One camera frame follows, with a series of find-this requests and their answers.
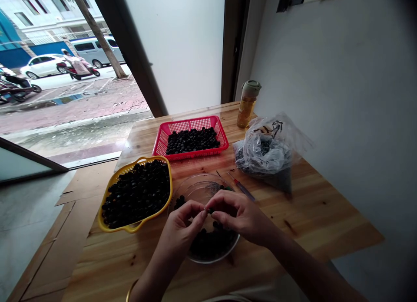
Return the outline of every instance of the yellow liquid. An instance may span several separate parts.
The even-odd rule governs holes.
[[[242,97],[239,106],[238,127],[245,128],[249,125],[255,103],[256,98]]]

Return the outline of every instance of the balcony railing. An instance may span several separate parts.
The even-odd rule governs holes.
[[[104,35],[110,35],[111,32],[109,28],[102,28],[100,29]],[[30,39],[24,40],[27,44],[33,43],[34,45],[41,45],[41,44],[48,44],[48,43],[55,43],[62,41],[62,37],[66,36],[69,40],[73,39],[83,39],[94,37],[94,33],[92,30],[84,31],[84,32],[70,32],[70,33],[61,33],[56,35],[45,34],[42,36],[31,37]]]

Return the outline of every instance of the person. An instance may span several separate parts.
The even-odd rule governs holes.
[[[77,72],[77,74],[79,74],[79,75],[90,74],[90,71],[87,69],[87,66],[86,66],[87,61],[85,61],[84,58],[74,57],[73,55],[71,55],[64,48],[62,48],[61,51],[64,54],[65,60],[68,61],[70,63],[70,65],[72,65],[74,67],[74,69]]]
[[[338,274],[276,227],[244,194],[220,190],[205,206],[189,200],[170,213],[147,268],[131,289],[130,302],[161,301],[210,208],[215,210],[212,218],[224,227],[271,251],[310,301],[367,301]]]

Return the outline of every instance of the red plastic basket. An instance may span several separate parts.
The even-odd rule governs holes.
[[[171,135],[173,131],[180,132],[185,130],[191,130],[193,128],[201,130],[203,127],[214,127],[214,131],[217,133],[216,139],[220,142],[219,148],[166,155],[168,136]],[[226,150],[228,147],[229,142],[227,141],[225,131],[222,127],[222,123],[220,122],[218,116],[212,115],[203,118],[193,118],[189,120],[162,123],[158,130],[158,136],[156,136],[152,156],[161,155],[170,161],[174,161],[219,154],[220,152]]]

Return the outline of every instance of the motorcycle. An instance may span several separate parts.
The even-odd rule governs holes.
[[[12,76],[0,71],[0,104],[8,102],[24,102],[31,92],[40,93],[42,89],[29,80]]]
[[[88,66],[86,66],[87,70],[90,72],[89,74],[78,74],[73,66],[69,66],[69,64],[67,64],[65,62],[57,63],[56,67],[65,69],[69,73],[69,75],[71,76],[72,79],[76,79],[78,81],[80,81],[81,78],[83,78],[85,76],[90,76],[90,75],[100,76],[100,72],[98,72],[96,69],[94,69],[90,64]]]

